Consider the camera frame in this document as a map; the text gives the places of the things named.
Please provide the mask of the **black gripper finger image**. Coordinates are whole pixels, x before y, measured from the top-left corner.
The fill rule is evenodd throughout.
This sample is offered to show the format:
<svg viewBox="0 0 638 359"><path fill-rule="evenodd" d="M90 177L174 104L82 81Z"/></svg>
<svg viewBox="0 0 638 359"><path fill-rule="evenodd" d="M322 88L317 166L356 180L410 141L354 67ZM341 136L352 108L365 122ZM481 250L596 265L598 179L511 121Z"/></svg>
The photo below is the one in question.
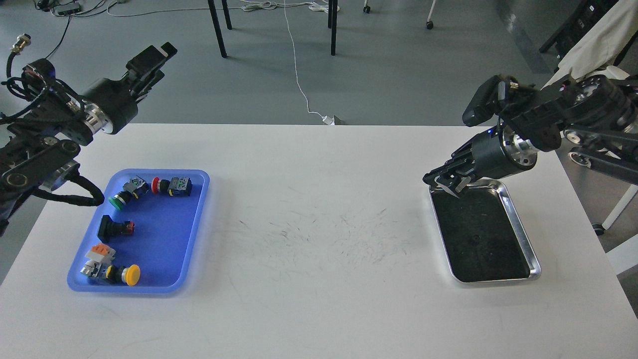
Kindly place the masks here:
<svg viewBox="0 0 638 359"><path fill-rule="evenodd" d="M422 178L422 181L429 186L439 187L439 175L444 171L473 171L477 173L476 162L472 149L472 142L467 141L464 145L453 152L451 159L446 161L444 165L426 173Z"/></svg>
<svg viewBox="0 0 638 359"><path fill-rule="evenodd" d="M459 172L456 170L444 171L438 175L438 186L445 193L460 198L464 195L467 187L484 177L473 171Z"/></svg>
<svg viewBox="0 0 638 359"><path fill-rule="evenodd" d="M151 45L142 50L126 64L131 75L150 75L162 68L178 52L173 44L166 42L160 48Z"/></svg>
<svg viewBox="0 0 638 359"><path fill-rule="evenodd" d="M131 97L139 103L146 98L153 86L164 78L164 73L161 70L154 70L143 75L133 76L131 70L131 76Z"/></svg>

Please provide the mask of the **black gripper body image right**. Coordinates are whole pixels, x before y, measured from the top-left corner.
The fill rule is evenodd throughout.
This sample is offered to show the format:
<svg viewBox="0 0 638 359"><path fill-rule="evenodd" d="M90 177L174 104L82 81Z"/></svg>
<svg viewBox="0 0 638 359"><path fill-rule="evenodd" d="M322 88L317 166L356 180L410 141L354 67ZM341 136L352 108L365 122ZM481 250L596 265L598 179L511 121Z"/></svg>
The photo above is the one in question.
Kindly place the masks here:
<svg viewBox="0 0 638 359"><path fill-rule="evenodd" d="M510 127L493 127L472 138L472 157L477 178L499 179L532 169L538 151Z"/></svg>

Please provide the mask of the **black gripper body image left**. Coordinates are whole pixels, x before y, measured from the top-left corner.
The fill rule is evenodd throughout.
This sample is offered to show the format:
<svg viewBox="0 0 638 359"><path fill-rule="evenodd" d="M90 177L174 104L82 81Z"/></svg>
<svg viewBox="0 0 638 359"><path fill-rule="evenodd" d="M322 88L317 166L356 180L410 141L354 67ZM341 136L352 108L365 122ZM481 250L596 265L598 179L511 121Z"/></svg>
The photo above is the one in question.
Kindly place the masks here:
<svg viewBox="0 0 638 359"><path fill-rule="evenodd" d="M136 98L130 94L125 79L96 80L82 93L85 104L85 123L95 134L102 130L114 135L138 113Z"/></svg>

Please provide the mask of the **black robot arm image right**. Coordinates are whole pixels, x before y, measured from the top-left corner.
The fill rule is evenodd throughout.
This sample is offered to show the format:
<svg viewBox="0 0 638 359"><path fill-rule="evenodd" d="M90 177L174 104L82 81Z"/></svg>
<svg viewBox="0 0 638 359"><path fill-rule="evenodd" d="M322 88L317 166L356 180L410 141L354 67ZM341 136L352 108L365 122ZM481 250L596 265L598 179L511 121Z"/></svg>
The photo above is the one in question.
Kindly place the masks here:
<svg viewBox="0 0 638 359"><path fill-rule="evenodd" d="M637 81L570 75L543 89L495 75L474 94L462 116L467 127L496 117L494 127L473 136L423 182L454 197L483 178L501 179L531 170L539 152L562 139L574 144L576 164L637 183Z"/></svg>

